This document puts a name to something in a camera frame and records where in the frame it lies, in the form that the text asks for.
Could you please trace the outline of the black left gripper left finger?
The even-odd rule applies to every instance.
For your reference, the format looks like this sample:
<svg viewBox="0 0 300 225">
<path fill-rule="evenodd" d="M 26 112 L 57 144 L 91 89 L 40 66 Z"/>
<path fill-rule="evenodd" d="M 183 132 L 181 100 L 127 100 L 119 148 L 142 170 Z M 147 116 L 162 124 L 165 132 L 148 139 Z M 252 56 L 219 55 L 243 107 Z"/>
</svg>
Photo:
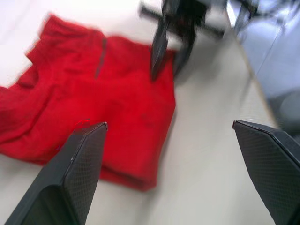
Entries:
<svg viewBox="0 0 300 225">
<path fill-rule="evenodd" d="M 41 169 L 7 225 L 83 225 L 98 184 L 107 123 L 76 129 Z"/>
</svg>

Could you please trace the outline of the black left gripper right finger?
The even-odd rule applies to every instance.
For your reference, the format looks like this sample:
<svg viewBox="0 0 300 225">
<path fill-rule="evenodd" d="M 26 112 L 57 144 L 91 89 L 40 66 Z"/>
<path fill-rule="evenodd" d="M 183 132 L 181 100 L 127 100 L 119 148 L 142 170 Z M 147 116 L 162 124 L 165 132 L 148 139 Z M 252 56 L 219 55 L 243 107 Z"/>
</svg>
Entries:
<svg viewBox="0 0 300 225">
<path fill-rule="evenodd" d="M 235 120 L 247 172 L 277 225 L 300 223 L 300 142 L 283 130 Z"/>
</svg>

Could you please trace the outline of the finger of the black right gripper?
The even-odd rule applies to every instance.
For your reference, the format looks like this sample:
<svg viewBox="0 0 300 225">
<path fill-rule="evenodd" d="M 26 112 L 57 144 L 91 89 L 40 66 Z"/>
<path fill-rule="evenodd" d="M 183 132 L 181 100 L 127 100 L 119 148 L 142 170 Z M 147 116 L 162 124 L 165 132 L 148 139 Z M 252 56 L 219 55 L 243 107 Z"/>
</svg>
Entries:
<svg viewBox="0 0 300 225">
<path fill-rule="evenodd" d="M 165 54 L 168 45 L 168 39 L 166 37 L 168 26 L 168 21 L 159 20 L 150 56 L 150 72 L 152 81 L 155 81 L 158 78 L 165 66 Z"/>
<path fill-rule="evenodd" d="M 173 73 L 174 76 L 177 76 L 180 71 L 186 65 L 190 54 L 192 52 L 195 42 L 195 30 L 189 30 L 185 36 L 182 38 L 182 46 L 180 50 L 175 54 L 173 61 Z"/>
</svg>

